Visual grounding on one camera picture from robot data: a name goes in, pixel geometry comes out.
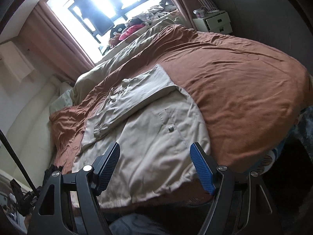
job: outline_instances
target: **nightstand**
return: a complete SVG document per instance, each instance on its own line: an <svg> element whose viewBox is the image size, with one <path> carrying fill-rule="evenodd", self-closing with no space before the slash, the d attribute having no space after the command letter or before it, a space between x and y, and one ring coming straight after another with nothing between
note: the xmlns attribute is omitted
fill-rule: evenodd
<svg viewBox="0 0 313 235"><path fill-rule="evenodd" d="M204 18L194 18L193 22L200 32L230 34L233 29L226 11L206 14Z"/></svg>

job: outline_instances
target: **brown duvet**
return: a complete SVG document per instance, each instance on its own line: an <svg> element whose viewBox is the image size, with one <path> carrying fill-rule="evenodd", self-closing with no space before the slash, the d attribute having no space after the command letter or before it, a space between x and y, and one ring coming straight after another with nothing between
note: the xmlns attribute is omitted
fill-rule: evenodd
<svg viewBox="0 0 313 235"><path fill-rule="evenodd" d="M50 116L58 150L56 165L64 166L63 173L72 169L86 119L109 90L157 63L198 105L217 163L237 172L247 170L277 145L299 112L313 104L307 70L287 54L247 39L167 26L78 106ZM198 194L189 188L184 187L186 199Z"/></svg>

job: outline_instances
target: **cord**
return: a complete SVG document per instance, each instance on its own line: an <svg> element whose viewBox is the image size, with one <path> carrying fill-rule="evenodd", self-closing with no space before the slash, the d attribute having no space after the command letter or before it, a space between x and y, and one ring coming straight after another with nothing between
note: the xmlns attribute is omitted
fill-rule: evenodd
<svg viewBox="0 0 313 235"><path fill-rule="evenodd" d="M9 152L10 156L12 157L13 161L16 163L16 165L18 166L18 168L20 169L20 171L22 172L23 176L25 177L27 183L29 184L29 186L31 187L32 191L34 192L34 194L39 198L39 192L36 189L35 185L32 183L32 180L30 179L29 175L27 174L23 164L21 163L21 161L18 159L18 156L16 155L16 153L14 152L13 148L11 147L10 143L7 141L7 138L5 137L5 135L2 133L2 131L0 130L0 141L2 142L2 144L4 145L4 147L6 148L6 150Z"/></svg>

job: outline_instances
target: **beige jacket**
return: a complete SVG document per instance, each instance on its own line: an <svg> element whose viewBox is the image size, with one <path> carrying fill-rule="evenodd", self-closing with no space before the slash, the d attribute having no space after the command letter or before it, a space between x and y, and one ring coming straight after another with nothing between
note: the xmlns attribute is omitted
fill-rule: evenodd
<svg viewBox="0 0 313 235"><path fill-rule="evenodd" d="M102 209L144 202L195 179L189 156L193 142L210 153L200 110L160 65L111 90L87 121L72 172L92 164L115 141L121 155L107 190L98 197ZM75 195L72 202L78 206Z"/></svg>

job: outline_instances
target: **silver screw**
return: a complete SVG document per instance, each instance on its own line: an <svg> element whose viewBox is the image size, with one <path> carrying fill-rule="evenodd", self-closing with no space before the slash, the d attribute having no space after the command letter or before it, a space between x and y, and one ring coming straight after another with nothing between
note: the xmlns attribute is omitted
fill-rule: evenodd
<svg viewBox="0 0 313 235"><path fill-rule="evenodd" d="M251 176L253 176L255 178L259 175L256 171L252 171L250 174L251 174Z"/></svg>
<svg viewBox="0 0 313 235"><path fill-rule="evenodd" d="M60 175L60 172L59 171L54 171L54 172L52 172L52 176L54 177L54 178L56 178L57 176L59 176Z"/></svg>
<svg viewBox="0 0 313 235"><path fill-rule="evenodd" d="M220 171L226 171L226 170L227 170L227 166L225 166L225 165L220 165L220 166L219 166L219 170L220 170Z"/></svg>
<svg viewBox="0 0 313 235"><path fill-rule="evenodd" d="M91 165L86 165L86 166L83 167L84 171L91 171L91 169L92 169Z"/></svg>

